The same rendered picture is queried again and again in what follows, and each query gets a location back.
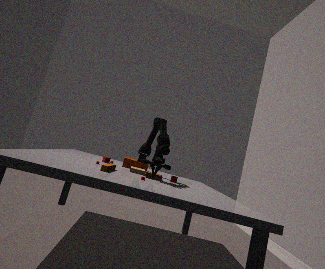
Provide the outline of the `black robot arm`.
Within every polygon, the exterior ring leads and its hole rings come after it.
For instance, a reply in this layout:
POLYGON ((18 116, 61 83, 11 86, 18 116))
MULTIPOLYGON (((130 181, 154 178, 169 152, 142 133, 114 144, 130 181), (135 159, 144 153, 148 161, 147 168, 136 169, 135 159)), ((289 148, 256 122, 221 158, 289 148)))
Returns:
MULTIPOLYGON (((146 159, 146 157, 150 155, 151 153, 151 145, 160 130, 160 134, 157 138, 157 147, 155 153, 162 154, 162 155, 168 155, 170 152, 169 146, 170 146, 170 141, 169 141, 169 135, 167 134, 167 120, 162 119, 162 118, 155 118, 153 122, 153 129, 148 137, 148 140, 146 143, 144 143, 141 148, 139 149, 138 153, 139 158, 138 162, 142 162, 143 159, 146 159), (142 154, 144 153, 144 154, 142 154), (147 155, 145 155, 147 154, 147 155)), ((165 159, 158 157, 156 154, 154 155, 153 159, 153 164, 156 165, 161 165, 165 163, 165 159)))

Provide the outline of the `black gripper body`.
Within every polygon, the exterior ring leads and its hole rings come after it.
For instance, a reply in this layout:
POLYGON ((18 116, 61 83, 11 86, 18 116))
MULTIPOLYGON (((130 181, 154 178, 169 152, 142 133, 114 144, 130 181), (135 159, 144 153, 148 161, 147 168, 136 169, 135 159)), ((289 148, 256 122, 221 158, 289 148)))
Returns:
MULTIPOLYGON (((158 153, 155 153, 158 157, 160 157, 161 156, 161 158, 163 158, 163 155, 162 154, 158 154, 158 153)), ((144 163, 144 164, 150 164, 151 166, 155 166, 156 164, 153 164, 153 162, 151 162, 151 161, 149 161, 149 160, 147 160, 147 159, 143 159, 142 160, 142 163, 144 163)), ((171 169, 171 166, 169 166, 169 165, 156 165, 158 168, 165 168, 165 169, 167 169, 167 170, 170 170, 171 169)))

